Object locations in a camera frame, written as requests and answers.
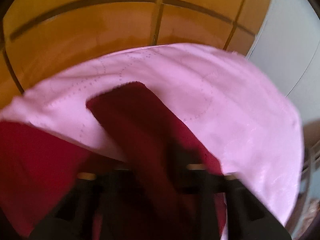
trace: pink blanket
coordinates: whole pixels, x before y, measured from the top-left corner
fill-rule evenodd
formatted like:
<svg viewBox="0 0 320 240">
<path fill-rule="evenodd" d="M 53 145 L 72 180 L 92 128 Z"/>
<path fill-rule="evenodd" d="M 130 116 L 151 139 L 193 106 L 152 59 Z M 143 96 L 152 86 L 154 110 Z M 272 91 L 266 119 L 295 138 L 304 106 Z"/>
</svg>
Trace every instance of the pink blanket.
<svg viewBox="0 0 320 240">
<path fill-rule="evenodd" d="M 129 49 L 68 68 L 15 97 L 0 119 L 39 127 L 99 154 L 124 160 L 85 102 L 140 81 L 153 91 L 281 223 L 296 201 L 303 158 L 295 107 L 243 56 L 210 46 Z"/>
</svg>

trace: white wall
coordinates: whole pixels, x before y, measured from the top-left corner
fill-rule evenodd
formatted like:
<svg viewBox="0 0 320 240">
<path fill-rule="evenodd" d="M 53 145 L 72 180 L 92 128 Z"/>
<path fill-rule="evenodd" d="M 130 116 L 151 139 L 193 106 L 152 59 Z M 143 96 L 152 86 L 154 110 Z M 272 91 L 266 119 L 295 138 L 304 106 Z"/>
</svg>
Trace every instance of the white wall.
<svg viewBox="0 0 320 240">
<path fill-rule="evenodd" d="M 272 0 L 248 58 L 298 108 L 308 144 L 320 139 L 320 20 L 307 0 Z"/>
</svg>

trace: dark red fabric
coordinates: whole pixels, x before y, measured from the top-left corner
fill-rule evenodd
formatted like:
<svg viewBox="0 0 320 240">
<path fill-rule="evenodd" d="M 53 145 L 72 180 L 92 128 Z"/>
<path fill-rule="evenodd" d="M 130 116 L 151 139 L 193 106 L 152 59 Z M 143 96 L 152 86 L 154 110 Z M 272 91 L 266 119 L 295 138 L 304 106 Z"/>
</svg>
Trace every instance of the dark red fabric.
<svg viewBox="0 0 320 240">
<path fill-rule="evenodd" d="M 120 239 L 188 239 L 188 217 L 194 217 L 195 206 L 193 199 L 177 194 L 167 177 L 168 144 L 175 140 L 194 150 L 211 173 L 221 174 L 218 160 L 141 83 L 98 96 L 87 106 L 122 148 L 147 192 L 147 199 L 120 197 Z M 26 124 L 0 122 L 0 207 L 17 232 L 28 236 L 69 191 L 78 172 L 103 174 L 118 163 Z M 222 230 L 222 195 L 215 202 Z"/>
<path fill-rule="evenodd" d="M 122 149 L 130 168 L 153 203 L 156 213 L 182 236 L 190 233 L 188 214 L 194 208 L 177 194 L 167 175 L 167 150 L 173 141 L 195 152 L 212 174 L 222 174 L 219 161 L 189 128 L 149 89 L 133 82 L 97 96 L 87 108 Z M 226 221 L 223 195 L 215 198 L 220 232 Z"/>
<path fill-rule="evenodd" d="M 26 124 L 0 122 L 0 207 L 28 236 L 79 171 L 104 173 L 115 163 Z"/>
</svg>

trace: dark brown line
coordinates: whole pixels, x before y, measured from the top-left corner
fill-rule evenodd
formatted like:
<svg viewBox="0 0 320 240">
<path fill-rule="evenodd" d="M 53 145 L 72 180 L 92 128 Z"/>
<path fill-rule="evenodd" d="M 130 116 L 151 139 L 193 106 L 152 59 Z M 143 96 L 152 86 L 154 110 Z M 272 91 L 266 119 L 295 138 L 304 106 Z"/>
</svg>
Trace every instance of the dark brown line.
<svg viewBox="0 0 320 240">
<path fill-rule="evenodd" d="M 241 12 L 242 12 L 242 8 L 243 8 L 243 5 L 244 5 L 244 2 L 245 2 L 245 0 L 242 0 L 241 3 L 240 3 L 239 10 L 238 10 L 238 12 L 237 12 L 235 21 L 233 22 L 232 30 L 231 30 L 228 38 L 227 38 L 226 43 L 225 43 L 224 46 L 223 46 L 223 49 L 224 49 L 224 50 L 226 50 L 226 49 L 228 48 L 228 46 L 229 46 L 229 44 L 230 44 L 230 41 L 231 41 L 231 39 L 232 39 L 232 37 L 233 37 L 233 34 L 235 34 L 235 31 L 236 31 L 236 28 L 237 28 L 237 22 L 238 22 L 238 19 L 239 19 L 239 17 L 240 17 L 240 14 L 241 14 Z"/>
<path fill-rule="evenodd" d="M 162 19 L 162 13 L 163 13 L 163 4 L 160 4 L 159 7 L 159 14 L 157 18 L 157 23 L 156 23 L 156 29 L 155 29 L 155 35 L 153 37 L 153 43 L 152 45 L 156 45 L 158 43 L 158 37 L 159 37 L 159 31 L 160 31 L 160 25 L 161 25 L 161 19 Z"/>
<path fill-rule="evenodd" d="M 156 5 L 153 9 L 152 16 L 151 16 L 150 38 L 149 38 L 149 45 L 150 46 L 155 45 L 156 27 L 157 27 L 157 24 L 159 21 L 159 12 L 160 12 L 161 5 L 162 5 L 162 0 L 157 0 Z"/>
<path fill-rule="evenodd" d="M 213 10 L 209 10 L 205 7 L 202 7 L 200 5 L 196 5 L 193 3 L 189 3 L 189 2 L 185 2 L 185 1 L 181 1 L 181 0 L 163 0 L 164 4 L 169 4 L 169 5 L 174 5 L 174 6 L 178 6 L 178 7 L 182 7 L 182 8 L 187 8 L 187 9 L 191 9 L 194 11 L 198 11 L 204 14 L 208 14 L 212 17 L 218 18 L 226 23 L 232 23 L 232 20 L 222 14 L 219 14 Z"/>
<path fill-rule="evenodd" d="M 241 24 L 235 23 L 235 25 L 236 25 L 236 27 L 237 27 L 238 29 L 241 29 L 241 30 L 243 30 L 244 32 L 246 32 L 246 33 L 248 33 L 248 34 L 250 34 L 250 35 L 252 35 L 252 36 L 256 36 L 256 34 L 255 34 L 254 32 L 248 30 L 246 27 L 242 26 Z"/>
<path fill-rule="evenodd" d="M 62 5 L 60 7 L 54 8 L 48 12 L 45 12 L 43 14 L 40 14 L 39 16 L 31 19 L 21 27 L 19 27 L 17 30 L 15 30 L 10 35 L 10 39 L 14 41 L 19 36 L 21 36 L 23 33 L 28 31 L 29 29 L 33 28 L 34 26 L 52 18 L 57 15 L 60 15 L 62 13 L 66 13 L 68 11 L 76 10 L 79 8 L 92 6 L 92 5 L 98 5 L 98 4 L 104 4 L 104 3 L 114 3 L 114 2 L 151 2 L 156 3 L 156 0 L 77 0 L 65 5 Z"/>
<path fill-rule="evenodd" d="M 14 70 L 12 68 L 12 65 L 10 63 L 10 60 L 9 60 L 9 57 L 7 55 L 7 52 L 6 52 L 5 48 L 2 49 L 2 55 L 3 55 L 5 64 L 7 65 L 8 71 L 9 71 L 14 83 L 16 84 L 16 86 L 17 86 L 18 90 L 20 91 L 20 93 L 23 95 L 24 89 L 22 88 L 22 86 L 21 86 L 16 74 L 14 73 Z"/>
<path fill-rule="evenodd" d="M 162 20 L 162 13 L 163 13 L 163 0 L 157 0 L 159 4 L 157 4 L 157 16 L 156 16 L 156 26 L 155 26 L 155 31 L 153 34 L 153 40 L 152 40 L 152 45 L 156 45 L 158 43 L 158 37 L 159 37 L 159 31 L 160 31 L 160 25 L 161 25 L 161 20 Z"/>
</svg>

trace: red cloth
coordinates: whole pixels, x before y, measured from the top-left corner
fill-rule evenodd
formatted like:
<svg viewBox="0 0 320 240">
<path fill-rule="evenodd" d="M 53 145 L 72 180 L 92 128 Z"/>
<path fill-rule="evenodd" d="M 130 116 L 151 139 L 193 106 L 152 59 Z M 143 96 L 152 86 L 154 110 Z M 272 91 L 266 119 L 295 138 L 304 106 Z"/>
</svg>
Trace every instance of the red cloth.
<svg viewBox="0 0 320 240">
<path fill-rule="evenodd" d="M 209 172 L 221 175 L 219 161 L 189 128 L 149 89 L 132 82 L 87 102 L 109 136 L 119 145 L 146 189 L 157 214 L 179 234 L 189 235 L 185 217 L 194 217 L 194 205 L 178 195 L 167 175 L 167 150 L 172 142 L 195 152 Z M 226 221 L 223 195 L 215 197 L 220 232 Z"/>
<path fill-rule="evenodd" d="M 26 124 L 0 122 L 0 207 L 27 237 L 79 171 L 103 173 L 114 163 Z"/>
<path fill-rule="evenodd" d="M 87 107 L 122 148 L 158 215 L 141 198 L 124 196 L 124 226 L 130 230 L 124 230 L 123 239 L 187 238 L 191 227 L 185 217 L 194 215 L 194 205 L 169 181 L 165 152 L 175 140 L 195 151 L 211 173 L 221 174 L 218 160 L 141 83 L 98 96 Z M 26 124 L 0 122 L 0 206 L 17 232 L 28 236 L 79 171 L 102 174 L 117 163 Z M 222 195 L 215 202 L 221 231 L 226 221 Z"/>
</svg>

